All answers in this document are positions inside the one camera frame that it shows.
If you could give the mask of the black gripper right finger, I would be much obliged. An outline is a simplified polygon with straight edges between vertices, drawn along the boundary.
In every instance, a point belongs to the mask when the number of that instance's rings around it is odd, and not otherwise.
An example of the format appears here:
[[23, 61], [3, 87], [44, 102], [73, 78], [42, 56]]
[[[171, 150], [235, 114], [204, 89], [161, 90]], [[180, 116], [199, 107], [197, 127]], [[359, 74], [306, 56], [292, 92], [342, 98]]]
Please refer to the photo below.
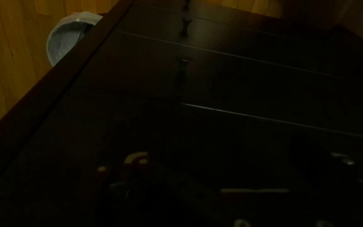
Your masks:
[[342, 152], [330, 152], [307, 137], [294, 137], [289, 156], [325, 211], [318, 224], [363, 227], [363, 175]]

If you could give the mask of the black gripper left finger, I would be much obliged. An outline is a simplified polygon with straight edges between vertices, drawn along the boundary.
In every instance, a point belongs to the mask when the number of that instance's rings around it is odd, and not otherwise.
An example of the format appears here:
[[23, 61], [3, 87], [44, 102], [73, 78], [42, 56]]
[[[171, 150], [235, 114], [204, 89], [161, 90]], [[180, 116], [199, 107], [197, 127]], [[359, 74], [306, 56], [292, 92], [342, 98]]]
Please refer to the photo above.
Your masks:
[[175, 172], [144, 152], [127, 155], [104, 179], [98, 227], [177, 227]]

